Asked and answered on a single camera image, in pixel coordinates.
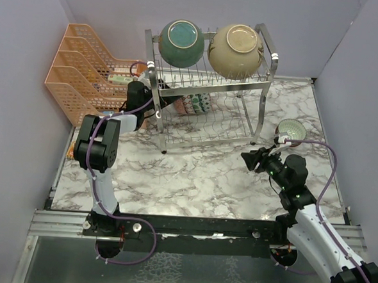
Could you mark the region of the steel two-tier dish rack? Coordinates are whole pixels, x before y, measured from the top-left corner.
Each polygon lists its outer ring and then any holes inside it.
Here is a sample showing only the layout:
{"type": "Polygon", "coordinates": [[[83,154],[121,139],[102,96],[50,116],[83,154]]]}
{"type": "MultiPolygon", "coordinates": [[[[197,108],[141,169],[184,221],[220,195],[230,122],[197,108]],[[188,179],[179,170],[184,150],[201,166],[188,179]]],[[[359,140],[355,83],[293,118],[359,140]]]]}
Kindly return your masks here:
{"type": "Polygon", "coordinates": [[[146,57],[152,97],[156,109],[156,130],[162,154],[179,147],[200,147],[211,144],[258,142],[264,125],[266,98],[279,64],[278,51],[264,23],[254,30],[263,41],[261,66],[241,81],[221,77],[210,66],[207,55],[191,67],[177,69],[163,61],[159,35],[145,30],[146,57]],[[158,89],[162,79],[169,89],[158,89]],[[208,93],[212,111],[181,115],[173,105],[160,107],[159,96],[184,96],[208,93]]]}

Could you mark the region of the pink patterned small bowl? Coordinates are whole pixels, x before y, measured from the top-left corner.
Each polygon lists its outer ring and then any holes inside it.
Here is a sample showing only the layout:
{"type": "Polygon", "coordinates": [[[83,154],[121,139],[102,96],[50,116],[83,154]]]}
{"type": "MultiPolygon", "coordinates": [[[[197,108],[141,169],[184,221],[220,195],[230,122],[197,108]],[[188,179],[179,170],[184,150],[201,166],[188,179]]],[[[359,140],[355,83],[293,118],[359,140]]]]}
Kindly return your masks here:
{"type": "Polygon", "coordinates": [[[174,108],[181,115],[187,114],[187,112],[185,111],[185,108],[184,108],[183,98],[182,97],[180,97],[179,99],[177,99],[176,101],[174,101],[174,108]]]}

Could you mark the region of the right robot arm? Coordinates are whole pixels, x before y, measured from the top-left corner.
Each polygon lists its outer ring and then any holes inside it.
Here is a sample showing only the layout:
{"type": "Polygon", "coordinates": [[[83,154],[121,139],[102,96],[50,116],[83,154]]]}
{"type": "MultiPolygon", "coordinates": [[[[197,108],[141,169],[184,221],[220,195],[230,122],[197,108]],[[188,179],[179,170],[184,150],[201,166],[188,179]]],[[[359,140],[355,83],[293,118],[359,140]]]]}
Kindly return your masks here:
{"type": "Polygon", "coordinates": [[[249,171],[266,172],[280,187],[286,214],[278,217],[273,237],[291,242],[316,271],[322,283],[378,283],[378,267],[367,263],[327,221],[317,199],[306,186],[306,159],[292,154],[281,160],[264,147],[241,154],[249,171]]]}

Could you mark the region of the dark red patterned bowl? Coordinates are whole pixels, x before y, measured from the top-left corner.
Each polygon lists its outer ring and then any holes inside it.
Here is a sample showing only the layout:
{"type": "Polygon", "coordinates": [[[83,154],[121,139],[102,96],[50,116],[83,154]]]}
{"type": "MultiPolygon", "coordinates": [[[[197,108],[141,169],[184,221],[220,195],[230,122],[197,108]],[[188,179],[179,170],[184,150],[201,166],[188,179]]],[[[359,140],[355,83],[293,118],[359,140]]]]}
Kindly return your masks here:
{"type": "Polygon", "coordinates": [[[194,114],[195,110],[193,108],[193,102],[192,102],[191,98],[188,95],[186,95],[186,96],[182,97],[182,100],[183,100],[183,107],[184,107],[186,113],[189,114],[189,115],[194,114]]]}

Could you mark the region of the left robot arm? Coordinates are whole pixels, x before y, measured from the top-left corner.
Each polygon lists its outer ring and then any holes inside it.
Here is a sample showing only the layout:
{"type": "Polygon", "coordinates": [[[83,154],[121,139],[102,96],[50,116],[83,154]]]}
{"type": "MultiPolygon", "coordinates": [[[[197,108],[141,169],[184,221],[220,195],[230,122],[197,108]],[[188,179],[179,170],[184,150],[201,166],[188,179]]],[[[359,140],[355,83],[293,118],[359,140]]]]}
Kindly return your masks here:
{"type": "Polygon", "coordinates": [[[85,221],[86,230],[116,234],[123,221],[119,201],[112,184],[111,168],[115,163],[119,136],[137,131],[145,121],[145,113],[154,109],[149,81],[139,79],[127,85],[127,99],[118,113],[103,117],[84,116],[74,144],[74,159],[90,181],[93,207],[85,221]]]}

